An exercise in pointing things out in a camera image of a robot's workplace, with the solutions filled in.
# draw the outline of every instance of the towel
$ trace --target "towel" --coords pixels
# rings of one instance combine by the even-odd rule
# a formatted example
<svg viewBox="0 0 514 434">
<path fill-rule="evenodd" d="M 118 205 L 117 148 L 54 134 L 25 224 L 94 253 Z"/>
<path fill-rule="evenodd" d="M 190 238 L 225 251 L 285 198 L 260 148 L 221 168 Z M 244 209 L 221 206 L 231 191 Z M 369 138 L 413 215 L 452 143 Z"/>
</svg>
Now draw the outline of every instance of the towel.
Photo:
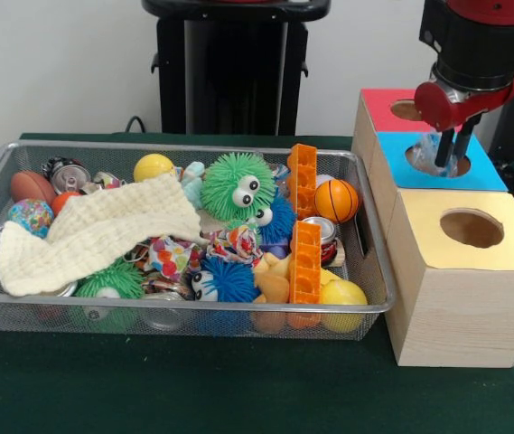
<svg viewBox="0 0 514 434">
<path fill-rule="evenodd" d="M 149 237 L 206 245 L 200 217 L 165 174 L 121 188 L 72 196 L 42 240 L 14 222 L 0 238 L 0 282 L 13 296 L 53 292 L 111 265 Z"/>
</svg>

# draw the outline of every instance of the yellow ball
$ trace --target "yellow ball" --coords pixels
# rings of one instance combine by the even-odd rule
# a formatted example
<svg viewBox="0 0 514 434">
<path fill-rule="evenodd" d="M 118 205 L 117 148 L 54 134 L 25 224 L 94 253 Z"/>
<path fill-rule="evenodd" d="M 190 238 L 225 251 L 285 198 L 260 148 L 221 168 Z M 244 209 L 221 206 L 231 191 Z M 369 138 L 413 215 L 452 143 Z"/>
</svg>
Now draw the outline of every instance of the yellow ball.
<svg viewBox="0 0 514 434">
<path fill-rule="evenodd" d="M 160 154 L 148 154 L 138 160 L 134 168 L 134 180 L 137 183 L 149 178 L 156 178 L 160 174 L 176 174 L 173 162 Z"/>
<path fill-rule="evenodd" d="M 324 305 L 367 305 L 367 297 L 361 288 L 347 280 L 332 280 L 321 288 Z M 363 314 L 324 314 L 322 324 L 332 332 L 349 333 L 359 328 Z"/>
</svg>

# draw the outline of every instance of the green tablecloth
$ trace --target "green tablecloth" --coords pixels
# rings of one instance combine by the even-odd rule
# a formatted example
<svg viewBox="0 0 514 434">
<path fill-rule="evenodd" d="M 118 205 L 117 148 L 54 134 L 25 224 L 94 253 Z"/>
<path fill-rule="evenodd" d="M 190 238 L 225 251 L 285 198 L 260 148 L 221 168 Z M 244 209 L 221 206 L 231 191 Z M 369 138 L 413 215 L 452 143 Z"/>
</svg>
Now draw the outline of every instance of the green tablecloth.
<svg viewBox="0 0 514 434">
<path fill-rule="evenodd" d="M 25 138 L 290 146 L 292 138 Z M 347 148 L 350 137 L 299 138 Z M 0 334 L 0 432 L 514 433 L 514 369 L 399 368 L 355 342 Z"/>
</svg>

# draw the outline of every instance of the orange basketball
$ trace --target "orange basketball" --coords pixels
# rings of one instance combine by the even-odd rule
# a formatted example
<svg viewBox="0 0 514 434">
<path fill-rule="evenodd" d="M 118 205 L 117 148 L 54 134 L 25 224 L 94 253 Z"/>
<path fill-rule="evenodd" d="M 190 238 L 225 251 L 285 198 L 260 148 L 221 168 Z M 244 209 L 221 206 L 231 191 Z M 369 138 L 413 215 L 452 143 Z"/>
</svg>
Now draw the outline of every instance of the orange basketball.
<svg viewBox="0 0 514 434">
<path fill-rule="evenodd" d="M 353 218 L 359 209 L 359 196 L 353 186 L 341 179 L 332 179 L 319 185 L 314 195 L 317 213 L 333 223 Z"/>
</svg>

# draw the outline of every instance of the yellow top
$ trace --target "yellow top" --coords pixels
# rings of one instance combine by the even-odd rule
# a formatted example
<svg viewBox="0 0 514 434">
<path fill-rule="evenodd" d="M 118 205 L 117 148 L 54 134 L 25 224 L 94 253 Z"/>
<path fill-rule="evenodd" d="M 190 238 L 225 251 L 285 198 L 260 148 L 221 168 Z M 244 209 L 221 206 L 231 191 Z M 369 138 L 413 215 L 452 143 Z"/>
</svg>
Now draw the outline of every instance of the yellow top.
<svg viewBox="0 0 514 434">
<path fill-rule="evenodd" d="M 511 194 L 440 190 L 399 190 L 399 194 L 428 267 L 514 271 Z"/>
</svg>

